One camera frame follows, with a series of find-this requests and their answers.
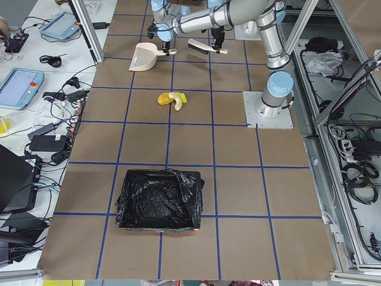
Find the power adapter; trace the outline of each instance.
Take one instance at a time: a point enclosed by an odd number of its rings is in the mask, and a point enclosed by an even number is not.
[[[42,95],[42,99],[47,100],[49,102],[53,102],[54,100],[64,101],[65,94],[63,92],[44,92]]]
[[[353,156],[364,160],[368,156],[381,156],[381,142],[376,140],[352,140]]]
[[[50,123],[50,124],[45,125],[45,126],[39,128],[39,129],[37,129],[37,130],[35,130],[33,132],[30,132],[28,134],[28,138],[29,138],[29,140],[32,140],[33,137],[36,136],[36,135],[44,135],[44,134],[46,134],[46,133],[48,133],[50,131],[53,131],[53,130],[55,130],[55,126],[54,126],[53,123]]]
[[[93,23],[94,30],[106,29],[109,25],[110,23],[106,22]]]
[[[70,147],[70,137],[61,136],[56,140],[54,135],[35,135],[29,145],[29,149],[35,152],[60,152]]]
[[[73,93],[67,95],[67,100],[69,102],[82,100],[87,97],[88,93],[89,91],[74,91]]]

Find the white cloth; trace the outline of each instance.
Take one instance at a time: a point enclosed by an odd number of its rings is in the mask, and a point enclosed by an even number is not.
[[[307,65],[310,73],[321,73],[323,76],[333,76],[337,73],[336,67],[343,62],[343,56],[339,52],[324,52],[317,54]]]

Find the dustpan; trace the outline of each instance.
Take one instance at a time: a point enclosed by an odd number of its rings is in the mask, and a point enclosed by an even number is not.
[[[170,55],[175,53],[177,53],[176,49],[169,50]],[[133,53],[129,70],[134,72],[149,70],[156,64],[157,57],[160,55],[166,55],[166,53],[158,50],[154,43],[139,43],[136,45],[135,52]]]

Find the metal base plate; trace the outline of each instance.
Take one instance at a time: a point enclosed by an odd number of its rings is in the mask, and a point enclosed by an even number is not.
[[[236,34],[236,40],[261,41],[261,36],[259,31],[256,31],[255,33],[247,33],[245,24],[234,26],[234,32]]]
[[[282,109],[278,117],[273,119],[268,119],[263,117],[254,108],[254,103],[257,99],[261,98],[263,92],[243,92],[243,102],[245,104],[246,122],[249,128],[261,129],[292,129],[292,120],[290,116],[290,111],[287,109]]]

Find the gray floor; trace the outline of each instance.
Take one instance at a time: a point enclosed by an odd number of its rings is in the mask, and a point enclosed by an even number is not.
[[[36,3],[37,0],[1,0],[0,15],[9,26],[21,27]]]

